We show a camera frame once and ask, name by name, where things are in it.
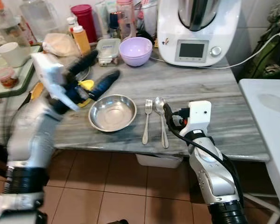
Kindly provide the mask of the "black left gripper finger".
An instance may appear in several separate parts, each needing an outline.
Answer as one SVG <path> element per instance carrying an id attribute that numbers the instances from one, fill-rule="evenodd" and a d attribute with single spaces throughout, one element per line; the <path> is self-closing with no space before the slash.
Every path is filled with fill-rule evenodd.
<path id="1" fill-rule="evenodd" d="M 72 75 L 77 75 L 78 73 L 90 68 L 93 66 L 94 60 L 97 58 L 98 54 L 99 51 L 97 51 L 97 49 L 89 51 L 89 53 L 72 62 L 72 64 L 68 66 L 68 72 Z"/>
<path id="2" fill-rule="evenodd" d="M 112 84 L 117 81 L 117 79 L 120 77 L 120 74 L 121 72 L 119 69 L 114 69 L 110 73 L 105 74 L 98 81 L 96 81 L 93 88 L 87 91 L 89 99 L 95 101 L 100 99 L 101 96 L 109 90 Z"/>

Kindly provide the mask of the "yellow plastic bowl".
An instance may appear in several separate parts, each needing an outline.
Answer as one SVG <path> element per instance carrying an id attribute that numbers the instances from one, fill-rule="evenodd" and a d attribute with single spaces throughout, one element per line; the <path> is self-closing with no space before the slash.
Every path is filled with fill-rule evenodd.
<path id="1" fill-rule="evenodd" d="M 94 86 L 94 81 L 93 80 L 84 80 L 84 81 L 79 81 L 78 84 L 83 87 L 85 90 L 91 90 Z M 91 102 L 91 99 L 85 100 L 83 103 L 78 103 L 77 105 L 79 107 L 85 107 Z"/>

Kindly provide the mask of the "orange squeeze bottle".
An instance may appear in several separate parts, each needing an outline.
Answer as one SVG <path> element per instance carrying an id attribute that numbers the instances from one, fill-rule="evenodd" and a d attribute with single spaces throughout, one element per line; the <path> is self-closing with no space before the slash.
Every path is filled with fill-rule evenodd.
<path id="1" fill-rule="evenodd" d="M 72 36 L 79 48 L 81 54 L 87 54 L 91 50 L 86 30 L 80 25 L 75 25 L 72 29 Z"/>

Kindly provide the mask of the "glass container with lid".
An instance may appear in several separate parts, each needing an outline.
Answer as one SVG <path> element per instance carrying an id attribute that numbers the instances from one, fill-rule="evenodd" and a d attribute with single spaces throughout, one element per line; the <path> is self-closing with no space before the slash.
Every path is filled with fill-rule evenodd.
<path id="1" fill-rule="evenodd" d="M 116 66 L 119 63 L 119 45 L 121 39 L 109 38 L 98 41 L 96 49 L 99 52 L 97 60 L 99 66 Z"/>

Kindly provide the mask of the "clear plastic bag of bread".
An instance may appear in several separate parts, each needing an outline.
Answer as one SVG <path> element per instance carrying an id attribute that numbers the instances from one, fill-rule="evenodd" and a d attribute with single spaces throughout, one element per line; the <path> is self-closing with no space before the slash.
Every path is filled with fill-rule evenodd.
<path id="1" fill-rule="evenodd" d="M 58 57 L 80 57 L 78 45 L 74 39 L 67 34 L 49 33 L 42 41 L 42 49 L 47 53 L 55 54 Z"/>

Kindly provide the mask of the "stainless steel bowl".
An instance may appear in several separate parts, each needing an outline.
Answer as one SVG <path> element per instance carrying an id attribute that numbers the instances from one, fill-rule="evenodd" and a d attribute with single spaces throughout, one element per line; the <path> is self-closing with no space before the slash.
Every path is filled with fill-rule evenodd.
<path id="1" fill-rule="evenodd" d="M 136 117 L 137 107 L 131 98 L 112 94 L 97 100 L 87 115 L 93 128 L 101 132 L 118 132 Z"/>

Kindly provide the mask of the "white box under table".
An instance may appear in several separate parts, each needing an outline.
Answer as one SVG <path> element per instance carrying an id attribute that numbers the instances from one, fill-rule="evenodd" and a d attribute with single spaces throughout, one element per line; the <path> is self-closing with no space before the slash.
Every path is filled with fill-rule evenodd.
<path id="1" fill-rule="evenodd" d="M 147 167 L 163 167 L 175 169 L 183 161 L 181 156 L 169 156 L 169 155 L 145 155 L 136 154 L 137 161 L 142 166 Z"/>

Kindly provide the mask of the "dark blue cup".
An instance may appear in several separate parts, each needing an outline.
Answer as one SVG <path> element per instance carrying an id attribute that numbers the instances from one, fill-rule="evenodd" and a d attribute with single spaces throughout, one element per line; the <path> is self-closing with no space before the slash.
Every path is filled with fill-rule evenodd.
<path id="1" fill-rule="evenodd" d="M 108 28 L 109 28 L 109 34 L 111 38 L 120 38 L 119 35 L 119 11 L 112 12 L 109 14 L 108 18 Z"/>

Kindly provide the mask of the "pink drinking bottle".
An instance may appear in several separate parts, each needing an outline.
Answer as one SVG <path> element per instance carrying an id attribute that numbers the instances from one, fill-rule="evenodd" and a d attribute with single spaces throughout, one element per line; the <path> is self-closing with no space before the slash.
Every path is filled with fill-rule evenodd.
<path id="1" fill-rule="evenodd" d="M 116 0 L 116 9 L 118 12 L 117 22 L 119 24 L 119 35 L 124 41 L 128 38 L 135 37 L 135 15 L 133 0 Z"/>

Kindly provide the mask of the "clear water bottle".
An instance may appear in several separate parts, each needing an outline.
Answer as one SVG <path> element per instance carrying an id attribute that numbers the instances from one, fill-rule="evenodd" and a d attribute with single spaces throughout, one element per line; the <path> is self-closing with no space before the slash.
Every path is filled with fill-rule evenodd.
<path id="1" fill-rule="evenodd" d="M 38 42 L 44 42 L 46 34 L 60 32 L 61 25 L 54 6 L 50 2 L 22 0 L 19 8 Z"/>

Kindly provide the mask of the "pale green tray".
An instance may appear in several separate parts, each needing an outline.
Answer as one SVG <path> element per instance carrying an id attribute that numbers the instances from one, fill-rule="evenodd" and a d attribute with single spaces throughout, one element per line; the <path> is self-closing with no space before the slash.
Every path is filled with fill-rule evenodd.
<path id="1" fill-rule="evenodd" d="M 39 45 L 31 46 L 31 54 L 32 53 L 40 53 L 42 52 L 42 47 Z M 0 66 L 2 68 L 12 68 L 9 66 Z M 0 98 L 9 98 L 21 95 L 23 92 L 27 91 L 28 84 L 30 83 L 33 75 L 34 75 L 34 65 L 33 60 L 31 58 L 28 59 L 26 64 L 19 68 L 13 68 L 18 75 L 19 82 L 14 88 L 4 88 L 3 85 L 0 84 Z"/>

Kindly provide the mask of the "white mug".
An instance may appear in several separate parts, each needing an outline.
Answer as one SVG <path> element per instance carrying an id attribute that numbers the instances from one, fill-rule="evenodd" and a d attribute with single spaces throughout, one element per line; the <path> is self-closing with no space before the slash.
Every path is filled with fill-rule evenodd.
<path id="1" fill-rule="evenodd" d="M 0 46 L 0 66 L 20 68 L 30 58 L 31 47 L 21 47 L 17 42 L 9 42 Z"/>

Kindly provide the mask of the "white kitchen machine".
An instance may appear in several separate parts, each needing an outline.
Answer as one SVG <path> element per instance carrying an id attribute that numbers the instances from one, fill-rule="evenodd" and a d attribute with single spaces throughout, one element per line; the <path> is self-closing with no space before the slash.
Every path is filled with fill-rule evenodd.
<path id="1" fill-rule="evenodd" d="M 156 45 L 173 65 L 218 63 L 232 44 L 242 0 L 159 0 Z"/>

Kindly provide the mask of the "dark green bag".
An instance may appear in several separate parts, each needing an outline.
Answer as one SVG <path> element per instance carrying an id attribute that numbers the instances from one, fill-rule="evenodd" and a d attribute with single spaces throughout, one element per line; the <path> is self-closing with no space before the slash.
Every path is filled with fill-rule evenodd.
<path id="1" fill-rule="evenodd" d="M 254 56 L 247 61 L 239 78 L 266 79 L 273 78 L 280 72 L 280 0 L 270 8 L 266 20 L 269 26 L 260 37 Z"/>

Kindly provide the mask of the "clear glass jar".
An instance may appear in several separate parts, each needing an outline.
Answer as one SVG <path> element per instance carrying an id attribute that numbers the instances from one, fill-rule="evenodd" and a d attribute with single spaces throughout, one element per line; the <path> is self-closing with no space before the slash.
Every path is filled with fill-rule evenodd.
<path id="1" fill-rule="evenodd" d="M 14 14 L 0 0 L 0 34 L 6 42 L 16 42 L 20 48 L 29 48 L 29 42 L 18 26 Z"/>

